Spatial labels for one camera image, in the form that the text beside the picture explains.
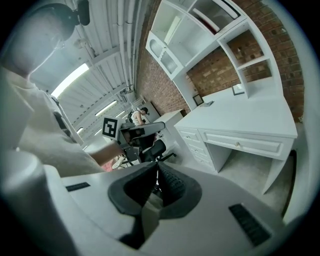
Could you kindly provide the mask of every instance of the white shirt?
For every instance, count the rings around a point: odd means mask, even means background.
[[[104,170],[75,141],[82,142],[63,109],[50,95],[7,69],[4,73],[8,83],[34,110],[19,148],[36,155],[43,164],[54,166],[61,177],[102,173]],[[61,129],[54,112],[61,115],[71,136]]]
[[[139,111],[133,112],[131,119],[132,119],[132,121],[133,121],[133,123],[134,123],[135,126],[140,126],[139,120],[138,120],[138,118],[136,117],[136,114],[137,114],[137,113],[140,113],[140,112],[139,112]]]

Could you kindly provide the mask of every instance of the black vent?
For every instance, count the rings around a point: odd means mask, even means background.
[[[184,181],[167,168],[159,171],[159,186],[162,190],[163,206],[166,207],[180,199],[186,191]]]
[[[254,246],[258,246],[270,238],[270,234],[242,204],[230,206],[229,210]]]
[[[79,183],[79,184],[75,184],[75,185],[70,185],[70,186],[66,186],[66,190],[68,190],[68,192],[71,191],[75,191],[75,190],[80,190],[80,189],[84,189],[86,187],[90,187],[90,185],[86,182],[83,183]]]

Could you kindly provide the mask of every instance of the picture frame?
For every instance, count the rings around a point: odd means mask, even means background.
[[[197,106],[200,106],[202,103],[204,103],[204,100],[199,94],[193,96],[193,100]]]
[[[245,90],[244,90],[244,88],[243,88],[241,83],[238,83],[238,84],[235,84],[235,85],[231,85],[231,88],[232,88],[232,92],[233,92],[234,96],[245,93]]]

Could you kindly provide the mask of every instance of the pipe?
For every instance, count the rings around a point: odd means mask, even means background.
[[[132,56],[132,84],[135,83],[135,58],[136,58],[136,44],[137,44],[137,34],[138,34],[138,23],[139,15],[141,11],[141,5],[143,0],[139,0],[138,10],[135,17],[135,28],[134,28],[134,40],[133,40],[133,56]]]
[[[132,22],[134,20],[134,11],[135,11],[135,3],[136,0],[130,0],[129,3],[129,10],[128,10],[128,20],[126,22],[126,52],[128,54],[128,67],[129,67],[129,80],[130,80],[130,86],[133,85],[132,80],[132,70],[131,70],[131,37],[132,37]]]
[[[118,34],[119,34],[119,46],[120,56],[122,62],[122,68],[124,73],[124,80],[127,88],[129,87],[128,73],[125,59],[125,41],[124,41],[124,0],[118,0]]]

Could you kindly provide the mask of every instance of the small object on shelf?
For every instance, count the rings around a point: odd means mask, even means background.
[[[204,103],[204,100],[201,98],[201,96],[199,94],[197,94],[196,96],[193,96],[193,100],[197,106]]]
[[[201,104],[201,106],[200,106],[200,107],[210,107],[210,106],[212,105],[212,103],[214,103],[214,101],[213,101],[213,100],[211,100],[211,101],[209,101],[209,102],[205,102],[205,103]]]
[[[171,23],[171,26],[170,26],[168,32],[166,33],[165,39],[163,40],[167,45],[169,44],[172,36],[174,35],[174,33],[175,33],[180,21],[181,21],[180,17],[178,17],[178,16],[174,17],[174,20]]]
[[[215,31],[214,34],[216,34],[218,31],[220,31],[220,28],[219,28],[211,19],[209,19],[206,15],[204,15],[201,11],[199,11],[199,10],[196,9],[196,8],[193,8],[193,12],[200,17],[201,22],[202,22],[206,27],[210,26],[210,27]]]
[[[232,85],[231,88],[232,88],[233,95],[239,95],[239,94],[245,93],[245,90],[244,90],[241,83],[238,83],[236,85]]]

